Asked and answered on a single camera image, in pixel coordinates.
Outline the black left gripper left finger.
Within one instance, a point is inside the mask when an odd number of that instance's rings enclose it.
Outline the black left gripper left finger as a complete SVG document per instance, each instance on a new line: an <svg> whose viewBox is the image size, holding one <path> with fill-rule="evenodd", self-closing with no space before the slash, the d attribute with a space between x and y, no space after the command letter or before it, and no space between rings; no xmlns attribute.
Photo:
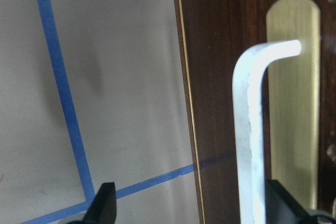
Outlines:
<svg viewBox="0 0 336 224"><path fill-rule="evenodd" d="M117 217L114 182L103 183L80 223L114 224Z"/></svg>

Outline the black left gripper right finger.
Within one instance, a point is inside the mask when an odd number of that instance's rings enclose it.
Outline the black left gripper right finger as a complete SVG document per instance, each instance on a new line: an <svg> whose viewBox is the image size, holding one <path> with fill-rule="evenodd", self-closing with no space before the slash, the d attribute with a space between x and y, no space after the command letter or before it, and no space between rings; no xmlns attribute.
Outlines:
<svg viewBox="0 0 336 224"><path fill-rule="evenodd" d="M265 200L268 223L318 223L277 180L266 180Z"/></svg>

